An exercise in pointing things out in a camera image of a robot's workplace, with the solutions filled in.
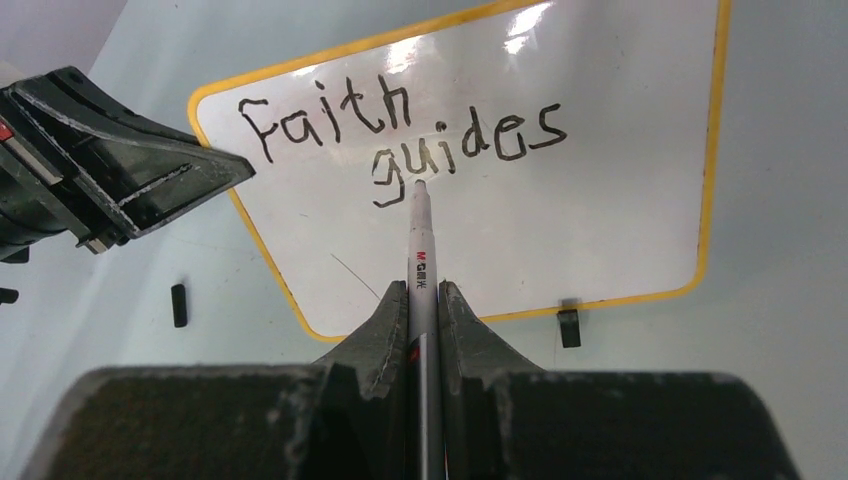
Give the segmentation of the white whiteboard yellow frame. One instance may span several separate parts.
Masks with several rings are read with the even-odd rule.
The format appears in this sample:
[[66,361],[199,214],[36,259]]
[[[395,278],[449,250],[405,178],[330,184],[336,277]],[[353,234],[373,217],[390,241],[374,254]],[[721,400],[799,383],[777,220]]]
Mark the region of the white whiteboard yellow frame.
[[413,190],[438,275],[490,321],[673,298],[703,278],[728,1],[496,1],[198,88],[200,141],[312,337],[405,274]]

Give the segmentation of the black marker cap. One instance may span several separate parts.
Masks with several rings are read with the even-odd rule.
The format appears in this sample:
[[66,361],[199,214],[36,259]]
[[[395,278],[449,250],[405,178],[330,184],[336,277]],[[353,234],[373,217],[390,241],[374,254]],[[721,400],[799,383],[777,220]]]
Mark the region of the black marker cap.
[[188,305],[186,287],[182,283],[175,284],[170,289],[172,318],[175,328],[184,328],[188,324]]

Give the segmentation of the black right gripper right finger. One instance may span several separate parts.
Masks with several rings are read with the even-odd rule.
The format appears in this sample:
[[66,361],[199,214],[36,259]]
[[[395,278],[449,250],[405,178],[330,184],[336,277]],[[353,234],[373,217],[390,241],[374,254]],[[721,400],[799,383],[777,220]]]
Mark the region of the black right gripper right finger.
[[443,432],[450,479],[499,479],[504,470],[500,414],[493,382],[542,368],[514,349],[474,313],[459,287],[439,285]]

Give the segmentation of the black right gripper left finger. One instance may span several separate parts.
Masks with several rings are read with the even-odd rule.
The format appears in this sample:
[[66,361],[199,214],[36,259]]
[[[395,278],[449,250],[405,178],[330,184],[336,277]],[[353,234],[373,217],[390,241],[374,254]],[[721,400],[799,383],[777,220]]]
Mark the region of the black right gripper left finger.
[[309,364],[272,367],[283,387],[285,479],[401,479],[405,470],[409,300],[389,284],[370,317]]

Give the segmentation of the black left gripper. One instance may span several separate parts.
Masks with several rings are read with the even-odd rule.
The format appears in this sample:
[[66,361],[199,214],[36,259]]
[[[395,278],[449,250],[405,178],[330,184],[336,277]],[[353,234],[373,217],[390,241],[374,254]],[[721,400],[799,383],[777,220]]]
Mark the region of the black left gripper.
[[102,253],[250,179],[243,157],[124,106],[73,66],[1,101],[1,253],[72,232]]

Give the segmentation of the black whiteboard marker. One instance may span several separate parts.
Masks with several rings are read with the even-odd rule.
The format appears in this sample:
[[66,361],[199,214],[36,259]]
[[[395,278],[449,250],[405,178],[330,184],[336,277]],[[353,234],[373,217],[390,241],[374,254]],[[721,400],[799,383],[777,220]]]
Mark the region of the black whiteboard marker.
[[437,257],[431,198],[423,180],[412,189],[408,253],[408,471],[411,479],[444,479]]

